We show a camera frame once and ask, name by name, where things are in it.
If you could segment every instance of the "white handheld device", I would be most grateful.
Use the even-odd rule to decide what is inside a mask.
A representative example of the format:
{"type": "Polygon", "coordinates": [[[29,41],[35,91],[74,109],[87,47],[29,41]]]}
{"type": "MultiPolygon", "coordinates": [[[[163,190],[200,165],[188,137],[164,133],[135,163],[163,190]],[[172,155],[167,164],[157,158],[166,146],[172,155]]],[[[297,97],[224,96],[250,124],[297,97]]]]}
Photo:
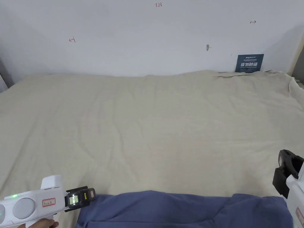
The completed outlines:
{"type": "Polygon", "coordinates": [[[90,205],[95,190],[87,186],[64,191],[60,175],[45,177],[41,189],[7,196],[0,200],[0,227],[26,224],[90,205]]]}
{"type": "Polygon", "coordinates": [[[292,215],[294,225],[304,227],[304,159],[281,150],[279,168],[275,169],[273,185],[283,195],[287,208],[292,215]]]}

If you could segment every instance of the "red label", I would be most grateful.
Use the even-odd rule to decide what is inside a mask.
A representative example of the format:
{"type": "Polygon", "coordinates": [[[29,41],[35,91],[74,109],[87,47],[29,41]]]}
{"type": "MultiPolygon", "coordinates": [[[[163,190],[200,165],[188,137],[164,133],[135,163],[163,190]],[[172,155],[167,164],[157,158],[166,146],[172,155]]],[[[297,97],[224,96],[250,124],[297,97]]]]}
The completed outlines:
{"type": "Polygon", "coordinates": [[[302,213],[301,213],[301,211],[300,211],[300,209],[299,209],[298,207],[297,207],[297,209],[296,209],[296,211],[295,211],[295,214],[297,215],[297,217],[298,217],[298,219],[299,219],[301,225],[302,225],[303,228],[304,228],[304,217],[303,217],[303,215],[302,215],[302,213]]]}
{"type": "Polygon", "coordinates": [[[48,207],[56,204],[56,199],[51,198],[51,199],[44,199],[42,200],[42,206],[43,207],[48,207]]]}

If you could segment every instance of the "hand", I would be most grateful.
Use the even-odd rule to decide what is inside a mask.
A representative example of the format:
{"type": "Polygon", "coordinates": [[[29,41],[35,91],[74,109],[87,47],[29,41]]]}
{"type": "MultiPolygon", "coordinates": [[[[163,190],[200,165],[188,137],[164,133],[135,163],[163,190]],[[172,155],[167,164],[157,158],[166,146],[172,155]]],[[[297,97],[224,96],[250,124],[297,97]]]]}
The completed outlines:
{"type": "MultiPolygon", "coordinates": [[[[55,222],[51,219],[41,219],[38,222],[34,223],[28,228],[56,228],[59,225],[58,222],[55,222]]],[[[25,224],[20,225],[18,228],[25,228],[25,224]]]]}

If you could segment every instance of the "poster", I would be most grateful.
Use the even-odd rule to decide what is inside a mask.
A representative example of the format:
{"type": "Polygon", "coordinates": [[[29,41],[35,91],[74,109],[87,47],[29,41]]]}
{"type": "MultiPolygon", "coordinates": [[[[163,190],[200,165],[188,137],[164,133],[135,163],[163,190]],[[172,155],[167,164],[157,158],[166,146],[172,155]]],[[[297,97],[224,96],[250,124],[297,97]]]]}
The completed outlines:
{"type": "Polygon", "coordinates": [[[238,55],[235,72],[253,73],[261,69],[264,54],[238,55]]]}

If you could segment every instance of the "blue cloth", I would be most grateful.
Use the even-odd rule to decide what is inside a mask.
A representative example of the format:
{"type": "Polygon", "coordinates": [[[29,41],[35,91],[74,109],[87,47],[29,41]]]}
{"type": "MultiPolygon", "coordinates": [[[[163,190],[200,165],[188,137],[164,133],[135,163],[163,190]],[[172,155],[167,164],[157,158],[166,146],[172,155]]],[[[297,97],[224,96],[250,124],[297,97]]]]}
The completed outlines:
{"type": "Polygon", "coordinates": [[[145,191],[98,195],[80,211],[76,228],[292,228],[281,197],[204,197],[145,191]]]}

